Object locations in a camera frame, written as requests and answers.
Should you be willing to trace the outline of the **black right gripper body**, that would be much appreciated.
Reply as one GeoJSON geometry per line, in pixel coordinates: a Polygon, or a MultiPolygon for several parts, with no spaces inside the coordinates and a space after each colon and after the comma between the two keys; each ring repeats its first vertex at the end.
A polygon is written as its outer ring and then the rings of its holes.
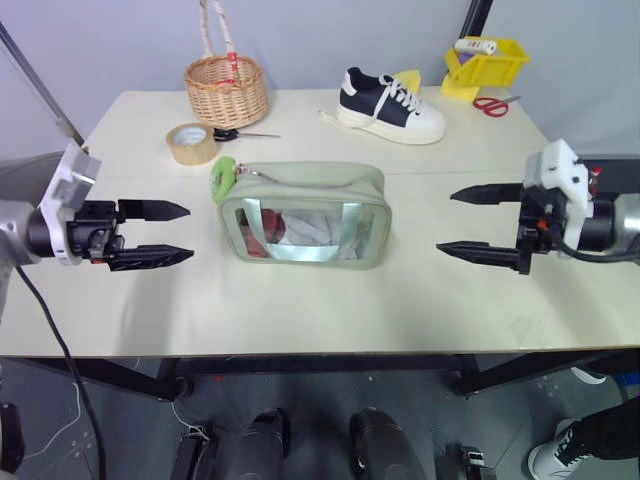
{"type": "Polygon", "coordinates": [[[546,254],[555,250],[551,226],[564,227],[567,197],[559,188],[523,188],[517,230],[517,248],[546,254]]]}

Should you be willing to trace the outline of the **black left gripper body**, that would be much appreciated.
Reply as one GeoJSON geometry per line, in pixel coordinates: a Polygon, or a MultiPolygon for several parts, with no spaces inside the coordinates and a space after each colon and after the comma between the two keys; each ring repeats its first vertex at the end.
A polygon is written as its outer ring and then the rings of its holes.
{"type": "Polygon", "coordinates": [[[124,248],[120,214],[114,201],[85,201],[67,223],[68,242],[76,257],[107,261],[124,248]]]}

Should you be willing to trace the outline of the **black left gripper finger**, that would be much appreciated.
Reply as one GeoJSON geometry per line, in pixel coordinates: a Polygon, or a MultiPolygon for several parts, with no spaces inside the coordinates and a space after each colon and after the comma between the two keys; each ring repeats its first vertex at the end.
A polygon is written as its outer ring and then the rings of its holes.
{"type": "Polygon", "coordinates": [[[189,214],[190,211],[187,208],[165,200],[120,199],[118,201],[119,223],[127,220],[167,222],[189,214]]]}
{"type": "Polygon", "coordinates": [[[106,264],[112,272],[151,270],[170,267],[193,256],[193,250],[171,245],[141,245],[114,250],[106,256],[106,264]]]}

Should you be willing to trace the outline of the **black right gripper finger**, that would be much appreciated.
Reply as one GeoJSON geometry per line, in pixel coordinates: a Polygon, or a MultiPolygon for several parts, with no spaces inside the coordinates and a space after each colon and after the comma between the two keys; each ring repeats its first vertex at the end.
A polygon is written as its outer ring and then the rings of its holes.
{"type": "Polygon", "coordinates": [[[474,205],[499,205],[520,202],[522,191],[521,183],[474,185],[452,193],[450,199],[474,205]]]}
{"type": "Polygon", "coordinates": [[[531,255],[516,248],[493,247],[487,242],[475,241],[439,243],[436,248],[470,263],[509,268],[521,275],[530,273],[531,255]]]}

